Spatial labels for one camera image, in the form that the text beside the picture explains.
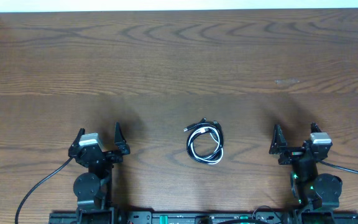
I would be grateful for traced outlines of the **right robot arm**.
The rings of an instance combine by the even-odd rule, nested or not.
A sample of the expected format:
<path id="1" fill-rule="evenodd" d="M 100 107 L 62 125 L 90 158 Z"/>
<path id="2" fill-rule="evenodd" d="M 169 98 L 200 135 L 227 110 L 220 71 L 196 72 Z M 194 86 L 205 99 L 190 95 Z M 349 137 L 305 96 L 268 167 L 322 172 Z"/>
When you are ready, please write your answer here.
<path id="1" fill-rule="evenodd" d="M 282 223 L 334 223 L 333 210 L 339 206 L 342 180 L 331 174 L 320 174 L 317 163 L 328 157 L 333 145 L 328 133 L 311 123 L 311 133 L 299 147 L 290 147 L 282 128 L 276 124 L 269 153 L 278 155 L 280 165 L 292 166 L 291 191 L 300 206 L 285 212 Z"/>

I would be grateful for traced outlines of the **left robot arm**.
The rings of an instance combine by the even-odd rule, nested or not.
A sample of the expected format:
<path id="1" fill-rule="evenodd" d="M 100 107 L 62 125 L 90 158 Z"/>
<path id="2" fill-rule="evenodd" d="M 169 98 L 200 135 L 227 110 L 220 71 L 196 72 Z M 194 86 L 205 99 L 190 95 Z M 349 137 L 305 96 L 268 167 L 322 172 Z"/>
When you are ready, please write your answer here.
<path id="1" fill-rule="evenodd" d="M 114 127 L 113 151 L 103 151 L 103 144 L 97 133 L 86 134 L 81 128 L 68 150 L 70 158 L 87 168 L 79 175 L 73 192 L 77 197 L 77 223 L 125 223 L 126 215 L 111 202 L 112 169 L 122 163 L 123 157 L 131 153 L 120 124 Z"/>

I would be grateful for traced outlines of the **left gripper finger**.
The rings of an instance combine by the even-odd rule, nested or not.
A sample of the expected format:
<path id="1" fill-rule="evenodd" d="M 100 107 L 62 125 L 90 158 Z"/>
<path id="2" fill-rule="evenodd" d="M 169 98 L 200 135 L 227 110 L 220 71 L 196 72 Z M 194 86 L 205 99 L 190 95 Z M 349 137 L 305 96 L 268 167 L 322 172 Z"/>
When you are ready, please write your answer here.
<path id="1" fill-rule="evenodd" d="M 114 127 L 114 144 L 122 155 L 129 155 L 131 153 L 130 147 L 122 134 L 119 122 L 116 122 Z"/>
<path id="2" fill-rule="evenodd" d="M 75 140 L 73 141 L 73 143 L 71 144 L 71 146 L 68 149 L 69 156 L 77 156 L 81 152 L 80 139 L 81 139 L 82 135 L 84 135 L 84 134 L 85 134 L 85 129 L 80 128 Z"/>

